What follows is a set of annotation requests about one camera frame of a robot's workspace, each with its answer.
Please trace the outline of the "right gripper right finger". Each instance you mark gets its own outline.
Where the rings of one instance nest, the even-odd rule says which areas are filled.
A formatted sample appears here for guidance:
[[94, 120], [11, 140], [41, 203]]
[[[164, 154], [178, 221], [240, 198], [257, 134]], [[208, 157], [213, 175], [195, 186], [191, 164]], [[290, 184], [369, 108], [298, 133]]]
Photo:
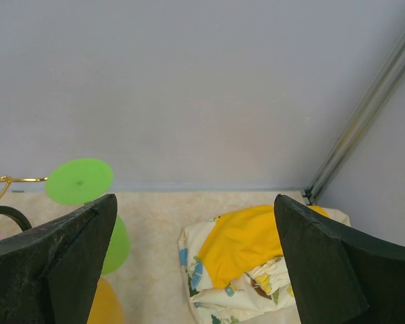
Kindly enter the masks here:
[[405, 323], [405, 247], [278, 195], [274, 214], [302, 323]]

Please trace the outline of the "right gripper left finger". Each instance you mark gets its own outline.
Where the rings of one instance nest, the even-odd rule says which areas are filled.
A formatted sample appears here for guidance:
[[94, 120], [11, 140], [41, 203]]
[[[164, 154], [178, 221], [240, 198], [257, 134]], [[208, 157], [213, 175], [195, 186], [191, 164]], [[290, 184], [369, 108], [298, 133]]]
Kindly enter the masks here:
[[116, 217], [106, 194], [0, 240], [0, 323], [86, 323]]

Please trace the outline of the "orange wine glass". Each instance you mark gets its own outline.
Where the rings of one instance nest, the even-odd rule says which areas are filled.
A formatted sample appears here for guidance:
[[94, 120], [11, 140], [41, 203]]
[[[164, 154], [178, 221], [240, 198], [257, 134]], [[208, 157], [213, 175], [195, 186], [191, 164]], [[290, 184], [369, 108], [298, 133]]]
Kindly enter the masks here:
[[88, 324], [123, 324], [124, 310], [109, 282], [100, 278], [87, 320]]

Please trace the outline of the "green wine glass back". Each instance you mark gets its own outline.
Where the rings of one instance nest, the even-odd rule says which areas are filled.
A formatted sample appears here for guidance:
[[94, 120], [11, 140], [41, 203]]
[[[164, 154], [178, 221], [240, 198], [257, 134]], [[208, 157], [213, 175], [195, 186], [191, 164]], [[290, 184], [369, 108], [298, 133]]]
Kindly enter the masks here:
[[[95, 158], [75, 159], [60, 165], [47, 177], [45, 192], [52, 201], [61, 205], [86, 205], [104, 195], [113, 179], [113, 170], [108, 163]], [[130, 250], [126, 225], [121, 217], [116, 217], [101, 274], [117, 271], [125, 263]]]

